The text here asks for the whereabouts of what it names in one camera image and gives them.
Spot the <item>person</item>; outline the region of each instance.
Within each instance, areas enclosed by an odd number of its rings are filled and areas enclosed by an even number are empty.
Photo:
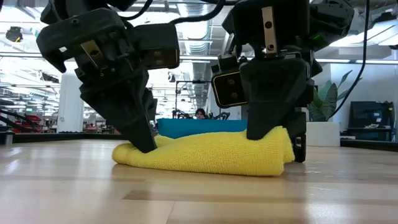
[[[204,109],[199,108],[197,109],[195,116],[197,117],[197,119],[206,119],[206,112]]]

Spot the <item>yellow towel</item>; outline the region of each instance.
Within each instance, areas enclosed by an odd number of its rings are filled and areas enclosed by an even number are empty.
[[[258,141],[246,139],[246,132],[206,133],[170,139],[155,137],[158,148],[144,154],[132,144],[117,146],[112,159],[134,167],[278,176],[284,164],[294,160],[286,129],[276,127]]]

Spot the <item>wooden surface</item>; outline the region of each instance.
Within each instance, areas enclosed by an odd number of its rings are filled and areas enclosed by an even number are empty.
[[[308,149],[278,178],[116,165],[120,141],[0,147],[0,223],[398,223],[398,153]]]

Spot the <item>blue bin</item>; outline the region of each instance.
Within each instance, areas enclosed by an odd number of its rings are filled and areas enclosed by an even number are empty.
[[[158,119],[159,134],[169,138],[180,138],[192,134],[244,131],[248,121],[216,119]]]

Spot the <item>white planter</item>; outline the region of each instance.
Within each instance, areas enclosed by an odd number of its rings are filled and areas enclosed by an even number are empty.
[[[340,146],[340,124],[337,122],[307,122],[307,145]]]

